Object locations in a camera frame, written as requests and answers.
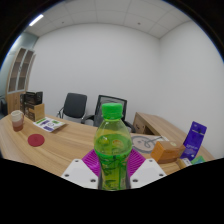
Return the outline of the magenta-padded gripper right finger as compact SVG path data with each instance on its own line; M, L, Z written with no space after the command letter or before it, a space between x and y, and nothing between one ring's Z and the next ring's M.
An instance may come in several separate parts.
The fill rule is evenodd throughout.
M146 159L136 150L132 150L128 160L129 188L135 189L148 185L166 176L158 163Z

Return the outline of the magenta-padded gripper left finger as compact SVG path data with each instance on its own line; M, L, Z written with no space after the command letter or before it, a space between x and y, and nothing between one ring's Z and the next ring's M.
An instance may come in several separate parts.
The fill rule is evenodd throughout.
M74 159L62 174L62 178L84 188L99 186L100 162L94 150L82 159Z

